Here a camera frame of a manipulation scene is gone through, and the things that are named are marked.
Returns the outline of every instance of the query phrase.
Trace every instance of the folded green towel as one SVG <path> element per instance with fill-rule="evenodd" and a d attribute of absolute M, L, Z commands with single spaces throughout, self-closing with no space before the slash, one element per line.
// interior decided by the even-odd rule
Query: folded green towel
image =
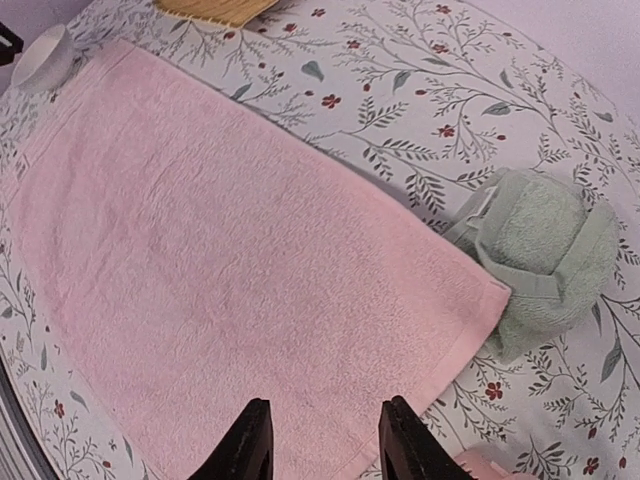
<path fill-rule="evenodd" d="M 504 363 L 585 318 L 615 267 L 611 206 L 587 212 L 575 192 L 546 175 L 499 170 L 451 225 L 445 238 L 512 289 L 487 340 Z"/>

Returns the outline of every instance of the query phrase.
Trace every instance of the white wall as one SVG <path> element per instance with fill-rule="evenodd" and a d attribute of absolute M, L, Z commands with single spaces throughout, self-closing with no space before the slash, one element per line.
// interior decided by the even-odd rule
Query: white wall
<path fill-rule="evenodd" d="M 56 23 L 67 23 L 91 0 L 0 0 L 0 22 L 26 45 Z M 0 67 L 0 93 L 9 85 L 12 66 Z"/>
<path fill-rule="evenodd" d="M 465 0 L 522 31 L 640 120 L 639 0 Z"/>

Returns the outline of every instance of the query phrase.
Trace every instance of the white bowl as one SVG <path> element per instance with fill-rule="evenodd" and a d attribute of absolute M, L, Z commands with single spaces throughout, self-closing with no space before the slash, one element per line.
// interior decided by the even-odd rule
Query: white bowl
<path fill-rule="evenodd" d="M 11 86 L 27 93 L 56 88 L 73 66 L 73 39 L 67 28 L 54 25 L 27 49 L 11 75 Z"/>

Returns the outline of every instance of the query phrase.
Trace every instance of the pink towel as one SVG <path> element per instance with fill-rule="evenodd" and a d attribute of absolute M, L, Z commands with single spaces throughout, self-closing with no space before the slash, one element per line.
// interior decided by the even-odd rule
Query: pink towel
<path fill-rule="evenodd" d="M 278 479 L 352 479 L 381 402 L 423 411 L 509 292 L 355 173 L 118 42 L 25 149 L 16 246 L 123 432 L 184 480 L 271 401 Z"/>

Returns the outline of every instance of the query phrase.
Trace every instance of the floral tablecloth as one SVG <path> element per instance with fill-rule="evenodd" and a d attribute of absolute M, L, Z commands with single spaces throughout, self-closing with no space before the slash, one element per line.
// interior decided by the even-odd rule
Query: floral tablecloth
<path fill-rule="evenodd" d="M 70 25 L 75 68 L 123 37 L 349 164 L 436 231 L 500 166 L 608 199 L 622 239 L 589 318 L 509 366 L 481 352 L 424 421 L 452 453 L 481 444 L 540 479 L 640 478 L 640 139 L 561 61 L 440 1 L 282 0 L 230 30 L 148 0 L 96 0 Z M 0 100 L 3 180 L 29 168 L 20 142 L 56 98 Z M 1 353 L 36 435 L 65 479 L 153 478 L 65 357 L 0 220 Z"/>

